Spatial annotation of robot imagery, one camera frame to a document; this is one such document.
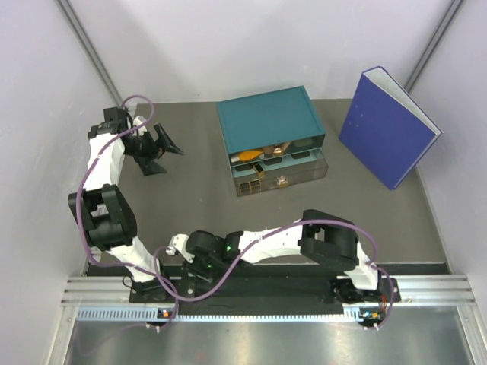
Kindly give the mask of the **black gold eyeshadow palette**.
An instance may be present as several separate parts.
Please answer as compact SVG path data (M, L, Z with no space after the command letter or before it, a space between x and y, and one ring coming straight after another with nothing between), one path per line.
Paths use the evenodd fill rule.
M248 165L252 168L254 177L248 177L246 181L239 183L239 190L242 195L249 195L262 191L261 179L265 175L265 170L260 163Z

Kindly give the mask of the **orange cosmetic tube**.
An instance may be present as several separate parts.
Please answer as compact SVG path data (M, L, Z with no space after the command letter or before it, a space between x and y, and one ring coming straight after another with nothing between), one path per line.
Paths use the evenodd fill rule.
M264 154L263 149L252 149L246 150L236 153L235 155L231 156L230 162L237 163L237 162L247 162L255 160L256 158L260 157Z

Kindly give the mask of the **teal drawer organizer box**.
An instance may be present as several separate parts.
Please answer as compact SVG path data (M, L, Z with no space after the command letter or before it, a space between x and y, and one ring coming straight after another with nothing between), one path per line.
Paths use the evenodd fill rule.
M271 144L325 135L326 130L303 86L224 100L218 120L229 154Z

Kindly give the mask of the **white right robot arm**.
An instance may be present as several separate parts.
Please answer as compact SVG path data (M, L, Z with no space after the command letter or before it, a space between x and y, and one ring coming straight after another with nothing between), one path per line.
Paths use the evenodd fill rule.
M236 267L283 256L303 256L333 277L345 275L356 294L366 301L374 300L384 288L374 263L377 243L373 236L351 221L315 209L307 209L301 219L271 230L240 230L225 237L203 230L177 234L165 252L181 255L191 275L207 282L218 279L211 293Z

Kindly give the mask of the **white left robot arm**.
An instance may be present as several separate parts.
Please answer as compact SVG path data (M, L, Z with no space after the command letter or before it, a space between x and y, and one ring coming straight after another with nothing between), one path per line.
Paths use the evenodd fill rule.
M89 176L80 194L68 197L68 206L83 232L89 249L96 248L124 262L132 276L132 289L148 294L156 301L165 301L172 294L172 283L155 272L161 263L138 238L135 214L118 187L125 157L138 164L144 176L165 173L158 159L166 153L183 154L160 124L157 135L151 136L145 118L131 117L120 107L103 111L104 121L88 132L91 155Z

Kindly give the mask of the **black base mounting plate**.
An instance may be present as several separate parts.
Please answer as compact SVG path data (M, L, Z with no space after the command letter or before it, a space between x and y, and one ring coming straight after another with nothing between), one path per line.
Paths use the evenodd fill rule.
M200 300L214 283L190 275L183 266L165 272L177 293L185 297L182 314L319 315L341 314L346 304L371 304L383 313L401 300L397 281L379 274L371 290L358 289L342 271L307 264L243 265L210 297Z

